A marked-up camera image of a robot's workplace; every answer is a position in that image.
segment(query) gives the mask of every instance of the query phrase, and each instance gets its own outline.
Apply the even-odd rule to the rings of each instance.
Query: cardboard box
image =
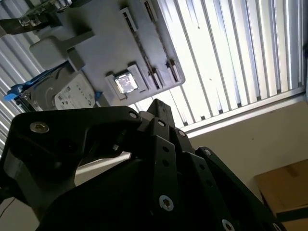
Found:
[[[255,177],[264,203],[288,231],[308,231],[308,160]]]

